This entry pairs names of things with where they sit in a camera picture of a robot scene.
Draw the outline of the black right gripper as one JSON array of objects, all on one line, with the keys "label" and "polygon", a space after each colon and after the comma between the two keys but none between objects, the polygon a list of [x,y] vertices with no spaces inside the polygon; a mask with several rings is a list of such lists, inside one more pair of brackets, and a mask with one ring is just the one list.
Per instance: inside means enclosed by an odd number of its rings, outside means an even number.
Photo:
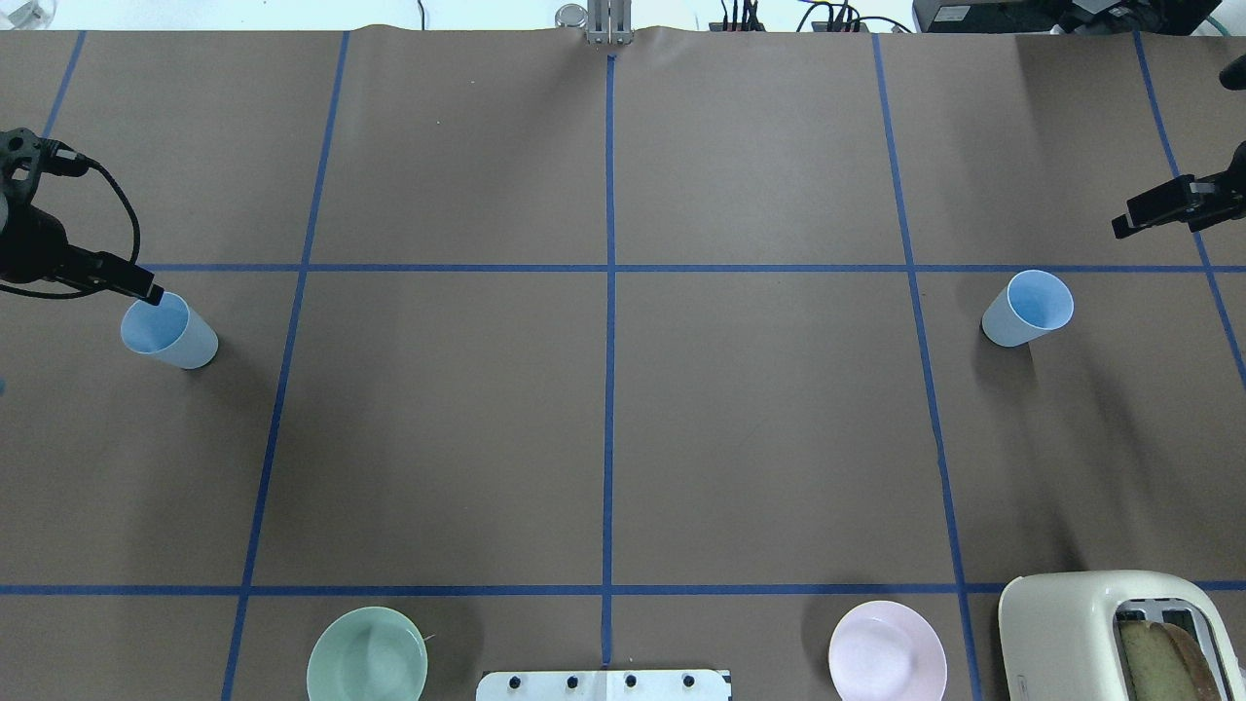
[{"label": "black right gripper", "polygon": [[1187,223],[1190,232],[1205,232],[1245,213],[1245,142],[1236,149],[1229,167],[1214,174],[1175,177],[1144,194],[1126,200],[1125,212],[1111,220],[1113,235],[1124,240],[1148,228]]}]

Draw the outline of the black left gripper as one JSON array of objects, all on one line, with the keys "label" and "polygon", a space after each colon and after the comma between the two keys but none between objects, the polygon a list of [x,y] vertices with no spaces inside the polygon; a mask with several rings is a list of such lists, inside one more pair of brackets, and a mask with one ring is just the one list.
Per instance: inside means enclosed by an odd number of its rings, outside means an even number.
[{"label": "black left gripper", "polygon": [[96,161],[27,128],[2,132],[1,161],[4,281],[59,281],[159,306],[164,289],[155,283],[152,271],[108,252],[82,252],[71,245],[62,223],[34,205],[44,174],[82,177],[98,166]]}]

